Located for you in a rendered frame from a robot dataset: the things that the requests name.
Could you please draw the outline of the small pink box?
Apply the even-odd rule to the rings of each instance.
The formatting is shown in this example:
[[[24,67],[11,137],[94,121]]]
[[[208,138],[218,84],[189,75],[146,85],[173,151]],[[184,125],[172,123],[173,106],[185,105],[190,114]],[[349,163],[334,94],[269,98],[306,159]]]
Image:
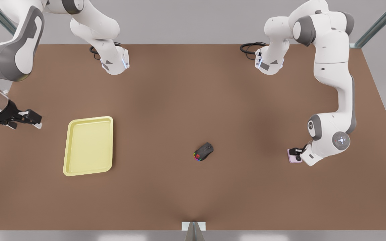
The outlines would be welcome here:
[[[290,163],[302,163],[302,162],[296,162],[294,148],[288,149],[287,154],[288,154],[288,161]]]

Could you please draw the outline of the yellow rectangular tray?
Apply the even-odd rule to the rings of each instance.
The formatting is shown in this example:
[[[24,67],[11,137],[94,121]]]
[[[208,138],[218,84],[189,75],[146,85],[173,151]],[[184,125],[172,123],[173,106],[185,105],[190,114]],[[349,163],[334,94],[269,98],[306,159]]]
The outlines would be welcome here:
[[[65,176],[109,171],[113,165],[111,116],[74,119],[68,125],[63,173]]]

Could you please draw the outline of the black computer mouse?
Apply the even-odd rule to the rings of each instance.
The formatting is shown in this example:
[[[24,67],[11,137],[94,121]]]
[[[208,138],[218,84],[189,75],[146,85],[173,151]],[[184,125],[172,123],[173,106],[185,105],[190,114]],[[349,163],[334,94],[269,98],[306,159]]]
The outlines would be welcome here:
[[[197,161],[205,160],[213,152],[213,146],[210,143],[205,143],[197,149],[193,156]]]

